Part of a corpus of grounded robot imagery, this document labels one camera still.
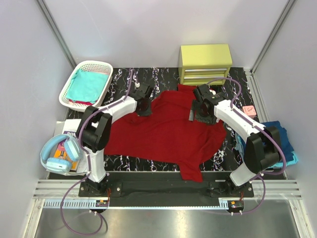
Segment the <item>red t shirt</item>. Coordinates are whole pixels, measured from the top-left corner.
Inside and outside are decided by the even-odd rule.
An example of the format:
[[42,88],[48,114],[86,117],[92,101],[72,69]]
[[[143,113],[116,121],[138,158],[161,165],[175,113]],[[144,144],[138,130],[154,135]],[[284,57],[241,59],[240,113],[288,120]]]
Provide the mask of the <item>red t shirt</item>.
[[183,180],[202,182],[200,164],[221,148],[227,133],[222,121],[189,121],[193,90],[179,84],[152,101],[150,116],[131,113],[115,121],[104,154],[177,164]]

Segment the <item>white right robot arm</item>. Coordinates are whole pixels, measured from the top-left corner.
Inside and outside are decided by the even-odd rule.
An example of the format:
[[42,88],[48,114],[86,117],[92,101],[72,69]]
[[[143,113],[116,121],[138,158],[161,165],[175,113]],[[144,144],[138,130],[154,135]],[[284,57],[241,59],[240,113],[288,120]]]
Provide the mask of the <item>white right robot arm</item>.
[[266,169],[282,161],[286,166],[286,158],[281,148],[280,133],[275,126],[266,127],[253,120],[233,105],[233,101],[223,94],[213,94],[206,84],[193,90],[190,121],[200,121],[209,125],[221,120],[230,126],[244,140],[246,147],[243,163],[229,175],[225,191],[229,196],[237,196],[243,185]]

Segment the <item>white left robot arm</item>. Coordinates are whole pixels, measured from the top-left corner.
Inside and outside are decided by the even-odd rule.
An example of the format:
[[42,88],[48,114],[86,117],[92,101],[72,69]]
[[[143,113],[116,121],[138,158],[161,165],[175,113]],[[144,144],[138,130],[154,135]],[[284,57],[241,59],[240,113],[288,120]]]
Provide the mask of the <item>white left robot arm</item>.
[[76,137],[87,155],[85,182],[95,196],[102,196],[107,190],[104,148],[109,141],[112,124],[134,112],[143,117],[151,115],[152,91],[150,85],[137,84],[134,91],[119,100],[100,108],[88,106],[84,111]]

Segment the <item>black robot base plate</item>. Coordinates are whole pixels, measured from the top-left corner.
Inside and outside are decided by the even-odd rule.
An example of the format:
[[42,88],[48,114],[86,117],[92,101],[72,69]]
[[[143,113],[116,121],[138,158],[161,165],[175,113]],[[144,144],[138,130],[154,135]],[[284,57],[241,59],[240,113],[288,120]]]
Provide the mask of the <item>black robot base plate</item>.
[[94,185],[80,184],[80,197],[110,196],[110,206],[126,208],[212,208],[219,199],[252,198],[254,192],[247,183],[235,188],[229,183],[228,172],[202,172],[202,182],[183,180],[179,172],[111,172]]

